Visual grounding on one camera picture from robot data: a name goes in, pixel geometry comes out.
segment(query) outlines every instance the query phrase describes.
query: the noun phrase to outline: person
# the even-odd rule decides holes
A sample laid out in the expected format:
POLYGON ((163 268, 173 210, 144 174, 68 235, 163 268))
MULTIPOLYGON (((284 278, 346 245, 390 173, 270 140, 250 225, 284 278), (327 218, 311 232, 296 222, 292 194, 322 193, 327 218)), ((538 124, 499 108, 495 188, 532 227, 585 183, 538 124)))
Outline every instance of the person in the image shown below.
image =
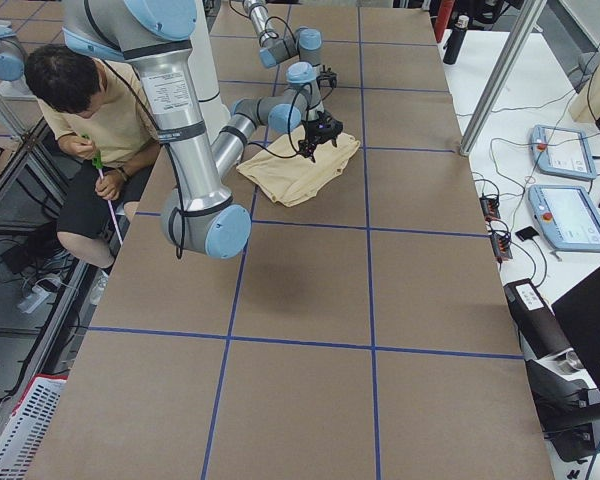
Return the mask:
POLYGON ((160 152, 139 104, 146 106, 147 97, 130 65, 101 62, 64 45, 37 48, 24 75, 59 148, 82 160, 57 219, 57 236, 73 256, 101 269, 89 295, 97 305, 115 261, 101 237, 110 219, 107 201, 114 209, 122 204, 131 220, 160 152), (98 153, 102 178, 92 165, 98 153))

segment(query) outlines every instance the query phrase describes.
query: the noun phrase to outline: hand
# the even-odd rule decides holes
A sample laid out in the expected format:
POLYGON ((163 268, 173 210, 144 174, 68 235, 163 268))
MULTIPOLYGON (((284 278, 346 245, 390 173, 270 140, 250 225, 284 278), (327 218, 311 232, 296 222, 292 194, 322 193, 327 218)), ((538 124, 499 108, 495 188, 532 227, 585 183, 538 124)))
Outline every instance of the hand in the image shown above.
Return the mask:
POLYGON ((115 170, 109 170, 104 173, 103 178, 96 180, 96 194, 103 200, 117 200, 122 192, 124 180, 115 170))
POLYGON ((74 157, 91 160, 96 156, 98 148, 93 140, 79 137, 78 135, 65 135, 58 140, 60 149, 74 157))

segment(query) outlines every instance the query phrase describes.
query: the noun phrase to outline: blue joint cap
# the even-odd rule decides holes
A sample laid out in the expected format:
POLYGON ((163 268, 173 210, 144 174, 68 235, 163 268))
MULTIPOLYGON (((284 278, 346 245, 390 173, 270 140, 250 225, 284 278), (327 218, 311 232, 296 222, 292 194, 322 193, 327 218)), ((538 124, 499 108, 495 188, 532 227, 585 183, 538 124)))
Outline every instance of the blue joint cap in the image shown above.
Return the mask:
POLYGON ((64 27, 62 28, 62 31, 64 32, 64 43, 76 53, 88 57, 100 58, 102 60, 125 62, 122 52, 77 35, 64 27))
POLYGON ((242 251, 251 234, 251 217, 241 205, 229 205, 211 222, 205 252, 213 258, 231 258, 242 251))
POLYGON ((231 105, 231 108, 229 109, 229 112, 231 113, 231 116, 236 114, 236 110, 238 110, 238 106, 240 106, 240 104, 244 101, 244 98, 241 98, 240 100, 236 100, 235 102, 233 102, 233 105, 231 105))
POLYGON ((287 70, 287 82, 304 85, 316 79, 316 72, 308 62, 296 62, 287 70))
POLYGON ((306 28, 300 32, 299 43, 305 50, 318 50, 322 47, 322 34, 315 28, 306 28))
POLYGON ((0 27, 0 38, 15 37, 16 34, 9 27, 0 27))
POLYGON ((127 9, 140 24, 170 41, 187 40, 196 28, 198 12, 192 0, 123 0, 127 9))
POLYGON ((260 49, 260 62, 264 68, 271 68, 277 65, 276 59, 266 48, 260 49))
POLYGON ((0 80, 13 82, 22 77, 24 73, 24 62, 21 58, 9 53, 0 54, 0 80))
POLYGON ((288 103, 276 105, 269 112, 269 126, 278 133, 290 133, 301 119, 300 110, 288 103))

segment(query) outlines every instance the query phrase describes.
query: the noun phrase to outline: wristwatch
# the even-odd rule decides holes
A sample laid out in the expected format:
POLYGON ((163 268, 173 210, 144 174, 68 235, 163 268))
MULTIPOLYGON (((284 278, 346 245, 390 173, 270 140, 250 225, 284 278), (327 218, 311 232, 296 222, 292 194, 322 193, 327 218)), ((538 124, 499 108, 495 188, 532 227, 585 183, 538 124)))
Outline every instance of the wristwatch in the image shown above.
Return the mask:
POLYGON ((122 180, 124 180, 124 183, 127 183, 129 181, 130 177, 129 177, 129 175, 127 175, 127 172, 124 171, 124 168, 118 167, 118 168, 116 168, 116 170, 122 176, 122 180))

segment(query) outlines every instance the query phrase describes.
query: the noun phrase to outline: white basket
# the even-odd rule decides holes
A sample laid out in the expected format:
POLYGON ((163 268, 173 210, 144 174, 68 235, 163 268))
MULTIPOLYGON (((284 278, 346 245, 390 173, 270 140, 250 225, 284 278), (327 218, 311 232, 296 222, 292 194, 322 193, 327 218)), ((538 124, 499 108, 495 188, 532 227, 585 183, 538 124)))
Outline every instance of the white basket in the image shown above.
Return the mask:
POLYGON ((65 378, 36 375, 0 436, 0 480, 24 479, 56 411, 65 378))

